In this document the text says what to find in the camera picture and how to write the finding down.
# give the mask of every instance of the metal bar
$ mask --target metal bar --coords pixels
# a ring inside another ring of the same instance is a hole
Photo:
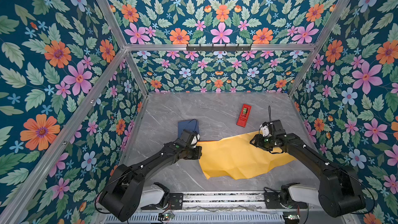
[[[208,50],[210,48],[220,49],[222,47],[238,47],[237,44],[190,44],[188,45],[190,48],[197,48],[198,51],[202,50],[201,48]],[[239,45],[239,48],[242,47],[251,47],[250,50],[315,50],[315,44],[308,43],[308,44],[243,44]],[[174,44],[127,44],[126,45],[127,51],[167,51],[167,50],[187,50],[186,45],[174,45]]]
[[[54,142],[50,145],[33,171],[29,174],[14,198],[3,210],[0,215],[0,223],[15,224],[19,220],[22,212],[26,209],[26,206],[41,187],[41,182],[47,178],[51,168],[58,161],[58,158],[61,156],[66,145],[93,106],[93,102],[100,96],[102,90],[109,82],[113,72],[122,62],[124,56],[125,51],[120,50],[112,62],[109,63],[90,92],[86,95],[80,106],[68,120],[65,127],[61,130],[57,138],[55,138]]]
[[[115,36],[116,42],[119,45],[120,49],[123,49],[127,44],[126,39],[123,36],[122,30],[119,27],[119,24],[116,21],[114,14],[111,11],[111,7],[108,3],[108,0],[96,0],[99,8],[102,11],[102,14],[111,29],[113,35]]]
[[[131,52],[127,54],[126,61],[129,67],[131,68],[132,75],[135,78],[135,81],[137,82],[138,87],[142,92],[142,95],[146,98],[148,96],[148,89],[144,83],[144,79],[142,78],[142,75],[140,73],[140,70],[138,69],[137,64],[134,62],[134,58]]]
[[[336,23],[339,21],[341,14],[343,14],[344,9],[347,7],[348,3],[350,0],[339,0],[336,4],[336,7],[334,8],[333,12],[330,15],[330,18],[328,19],[327,23],[325,24],[325,27],[323,27],[322,32],[319,34],[317,40],[316,40],[316,47],[315,50],[312,51],[307,59],[305,60],[304,64],[302,65],[300,72],[298,72],[295,82],[293,83],[293,86],[289,89],[289,96],[293,97],[293,93],[296,91],[297,87],[301,83],[302,79],[304,78],[305,74],[311,67],[314,59],[318,55],[319,51],[321,50],[323,44],[326,42],[328,39],[331,31],[333,30],[334,26]]]

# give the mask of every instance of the floral wallpaper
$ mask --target floral wallpaper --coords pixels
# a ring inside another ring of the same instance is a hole
[[[397,5],[351,0],[294,95],[319,153],[354,167],[375,197],[366,224],[398,221]]]
[[[311,43],[337,0],[109,0],[132,44]],[[340,26],[333,30],[338,34]]]
[[[0,126],[3,211],[119,48],[95,0],[0,5],[0,116],[7,119]],[[88,223],[93,194],[117,165],[134,126],[138,91],[123,62],[20,223]]]

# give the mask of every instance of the orange flower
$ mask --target orange flower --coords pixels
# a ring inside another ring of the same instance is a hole
[[[394,59],[398,59],[398,40],[393,40],[392,42],[388,41],[383,43],[383,47],[379,47],[377,50],[378,55],[376,56],[376,60],[380,60],[380,64],[391,64],[394,62]]]
[[[256,34],[253,36],[254,44],[268,44],[273,36],[272,30],[268,30],[268,28],[263,28],[263,30],[257,30]]]
[[[363,217],[363,221],[366,224],[381,224],[381,221],[379,219],[376,219],[375,215],[372,213],[365,214]]]
[[[47,119],[47,115],[38,114],[36,115],[36,121],[32,118],[28,119],[24,124],[27,130],[23,130],[21,135],[21,141],[28,141],[25,144],[29,150],[36,149],[39,145],[39,150],[45,150],[49,147],[49,143],[52,144],[54,139],[57,137],[55,134],[59,133],[59,124],[55,124],[57,120],[50,116]]]
[[[44,53],[44,57],[50,60],[50,64],[54,67],[63,68],[64,65],[68,65],[72,57],[70,56],[70,50],[65,47],[65,43],[59,41],[51,41],[51,46],[46,45],[44,49],[47,51]]]
[[[218,88],[222,87],[222,84],[223,84],[222,80],[216,80],[216,82],[214,82],[214,86]]]
[[[131,7],[131,5],[123,5],[122,6],[122,14],[124,14],[124,18],[128,19],[130,22],[137,22],[140,15],[137,13],[137,9]]]
[[[340,59],[341,52],[343,52],[343,47],[341,46],[343,43],[340,40],[335,40],[328,46],[328,50],[326,51],[326,60],[328,62],[335,62]]]
[[[318,132],[321,132],[321,131],[324,130],[325,123],[323,122],[322,119],[317,118],[317,119],[315,120],[314,127],[315,127],[315,129],[316,129]]]
[[[282,88],[282,87],[285,87],[286,84],[287,84],[287,80],[282,79],[282,80],[276,82],[276,87]]]
[[[161,88],[161,87],[162,87],[162,83],[160,83],[160,82],[157,81],[157,80],[152,80],[152,81],[150,82],[150,84],[151,84],[151,86],[154,87],[154,88]]]
[[[82,205],[80,205],[80,207],[79,207],[79,211],[83,212],[86,209],[86,206],[87,206],[87,202],[83,202]]]
[[[126,127],[126,121],[124,121],[124,119],[119,119],[116,125],[116,133],[118,135],[122,135],[125,127]]]
[[[102,58],[106,60],[107,63],[113,60],[115,51],[113,50],[113,45],[109,42],[109,40],[102,40],[99,50],[102,52]]]
[[[228,18],[229,10],[226,5],[220,5],[218,10],[216,10],[216,18],[220,20],[220,22],[224,22]]]
[[[391,129],[393,131],[396,131],[396,132],[394,132],[394,137],[398,140],[398,123],[397,122],[392,122],[391,123]]]
[[[113,176],[113,173],[115,172],[115,170],[116,170],[117,167],[118,167],[118,165],[115,165],[115,166],[113,167],[110,176]]]
[[[295,102],[295,106],[296,106],[297,111],[300,112],[300,106],[299,106],[299,104],[297,102]]]
[[[170,34],[170,41],[172,41],[173,44],[188,44],[189,36],[187,36],[185,30],[176,28],[176,30],[172,30]]]
[[[141,111],[141,107],[142,107],[142,102],[139,102],[139,103],[138,103],[137,112],[140,112],[140,111]]]
[[[242,11],[242,7],[240,5],[236,5],[235,8],[234,8],[234,11],[236,13],[241,12]]]
[[[210,5],[205,7],[205,12],[207,12],[207,13],[211,12],[211,6]]]
[[[308,13],[305,15],[307,17],[307,21],[314,22],[316,19],[321,17],[321,14],[324,12],[323,4],[316,4],[314,7],[311,7],[308,10]]]

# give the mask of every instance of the wall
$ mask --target wall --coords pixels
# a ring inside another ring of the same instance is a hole
[[[397,3],[351,0],[294,95],[320,154],[353,166],[376,197],[367,224],[397,219]]]

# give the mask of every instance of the green leaf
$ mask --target green leaf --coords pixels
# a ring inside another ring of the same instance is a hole
[[[3,42],[1,50],[10,60],[10,62],[15,62],[15,64],[20,69],[22,68],[23,61],[25,61],[25,58],[23,57],[23,52],[21,51],[18,45],[13,44],[11,42]]]

